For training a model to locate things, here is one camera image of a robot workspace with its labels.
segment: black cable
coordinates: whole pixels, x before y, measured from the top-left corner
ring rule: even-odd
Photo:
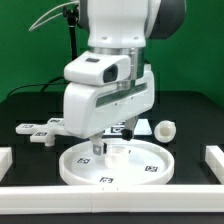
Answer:
[[[65,85],[65,84],[68,84],[68,83],[40,83],[40,84],[30,84],[30,85],[25,85],[25,86],[19,86],[13,90],[11,90],[6,99],[8,99],[12,93],[14,93],[15,91],[19,90],[19,89],[23,89],[23,88],[28,88],[28,87],[38,87],[38,86],[45,86],[45,85],[48,85],[48,86],[56,86],[56,85]]]
[[[64,79],[64,77],[63,76],[58,76],[56,78],[51,79],[50,81],[48,81],[46,83],[46,85],[44,85],[44,87],[40,90],[40,92],[44,92],[51,83],[57,82],[58,80],[61,80],[61,79]]]

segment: white plastic object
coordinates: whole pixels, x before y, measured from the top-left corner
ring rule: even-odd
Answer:
[[[221,185],[1,187],[0,214],[224,212]]]
[[[171,121],[161,121],[154,130],[154,135],[159,142],[168,143],[176,135],[176,126]]]
[[[69,63],[64,69],[64,76],[72,82],[102,86],[107,84],[104,82],[104,72],[111,66],[117,68],[117,78],[113,82],[122,81],[130,76],[129,56],[95,54],[89,51]]]
[[[145,65],[144,76],[137,81],[136,85],[145,84],[145,88],[99,107],[96,107],[97,99],[116,91],[116,84],[95,87],[70,83],[64,95],[66,130],[84,139],[151,109],[155,93],[150,65]]]
[[[166,184],[172,178],[174,159],[164,148],[139,140],[103,141],[108,146],[108,155],[93,154],[90,141],[75,145],[61,155],[60,175],[67,184]]]
[[[99,48],[145,47],[148,0],[89,0],[88,46]]]
[[[105,166],[109,169],[124,169],[129,165],[129,150],[124,146],[108,146],[105,154]]]
[[[35,143],[45,143],[46,147],[55,144],[55,135],[70,136],[64,127],[64,119],[51,118],[47,124],[20,124],[16,127],[16,133],[31,135],[30,141]]]
[[[207,146],[205,161],[221,184],[224,185],[224,153],[218,146]]]
[[[148,0],[148,17],[146,19],[145,37],[148,38],[154,27],[161,0]]]
[[[12,149],[0,148],[0,181],[12,165]]]

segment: white cylinder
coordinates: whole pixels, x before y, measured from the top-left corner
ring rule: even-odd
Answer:
[[[88,45],[98,48],[145,47],[148,0],[89,0]]]
[[[110,169],[122,169],[128,166],[129,151],[123,146],[108,146],[105,166]]]
[[[154,135],[159,142],[168,143],[173,140],[176,135],[176,126],[174,122],[162,121],[155,130]]]

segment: white block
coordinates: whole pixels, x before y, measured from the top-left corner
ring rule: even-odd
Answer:
[[[0,181],[12,165],[11,148],[0,148]]]
[[[224,153],[218,146],[207,146],[205,161],[216,175],[222,185],[224,185]]]

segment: white tube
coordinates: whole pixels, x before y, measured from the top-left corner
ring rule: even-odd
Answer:
[[[154,131],[154,135],[159,142],[168,143],[173,140],[176,135],[176,126],[174,122],[162,121]]]

